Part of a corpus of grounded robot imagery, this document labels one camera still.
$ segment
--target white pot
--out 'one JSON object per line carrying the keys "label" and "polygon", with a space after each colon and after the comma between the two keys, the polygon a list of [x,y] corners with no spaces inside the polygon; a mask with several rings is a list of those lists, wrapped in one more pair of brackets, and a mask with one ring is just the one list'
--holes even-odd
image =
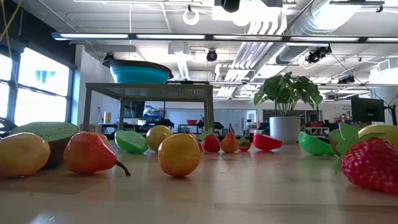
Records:
{"label": "white pot", "polygon": [[271,137],[283,141],[284,144],[295,144],[299,140],[300,117],[272,117],[269,127]]}

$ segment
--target kiwi slice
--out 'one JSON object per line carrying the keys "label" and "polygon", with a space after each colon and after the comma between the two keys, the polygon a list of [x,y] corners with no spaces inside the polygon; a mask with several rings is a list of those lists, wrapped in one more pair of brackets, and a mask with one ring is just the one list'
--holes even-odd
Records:
{"label": "kiwi slice", "polygon": [[148,149],[145,137],[135,131],[116,131],[114,140],[120,149],[129,153],[140,154]]}
{"label": "kiwi slice", "polygon": [[51,153],[44,168],[54,168],[63,162],[63,151],[77,132],[77,126],[67,122],[34,122],[14,128],[11,134],[33,133],[46,140]]}

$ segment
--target pear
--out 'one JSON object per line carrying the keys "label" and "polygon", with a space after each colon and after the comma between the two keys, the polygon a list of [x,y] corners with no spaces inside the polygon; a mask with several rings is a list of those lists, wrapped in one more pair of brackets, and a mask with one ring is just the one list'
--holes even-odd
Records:
{"label": "pear", "polygon": [[93,174],[116,165],[125,171],[126,176],[130,176],[112,149],[95,133],[75,134],[63,152],[63,161],[70,171],[77,174]]}
{"label": "pear", "polygon": [[238,140],[236,140],[234,133],[231,131],[225,136],[221,142],[221,149],[224,152],[234,153],[239,149]]}
{"label": "pear", "polygon": [[50,146],[32,133],[19,133],[0,140],[0,177],[36,173],[48,161]]}

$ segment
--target teal bowl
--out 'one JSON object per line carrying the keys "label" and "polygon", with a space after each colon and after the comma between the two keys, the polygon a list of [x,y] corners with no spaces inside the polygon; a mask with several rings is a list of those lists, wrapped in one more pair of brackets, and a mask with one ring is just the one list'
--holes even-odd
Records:
{"label": "teal bowl", "polygon": [[110,68],[116,83],[164,84],[173,78],[169,68],[152,62],[105,60],[102,64]]}
{"label": "teal bowl", "polygon": [[335,155],[335,153],[331,149],[331,146],[328,143],[319,140],[309,134],[300,133],[300,135],[298,136],[298,143],[304,151],[315,156]]}

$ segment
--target pear stem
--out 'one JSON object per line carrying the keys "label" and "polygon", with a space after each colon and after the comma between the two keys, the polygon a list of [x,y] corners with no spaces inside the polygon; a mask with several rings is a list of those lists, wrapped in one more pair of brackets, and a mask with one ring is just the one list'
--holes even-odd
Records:
{"label": "pear stem", "polygon": [[116,165],[117,165],[118,167],[121,167],[121,168],[125,171],[126,177],[131,176],[129,170],[127,170],[127,168],[123,165],[123,163],[117,161]]}

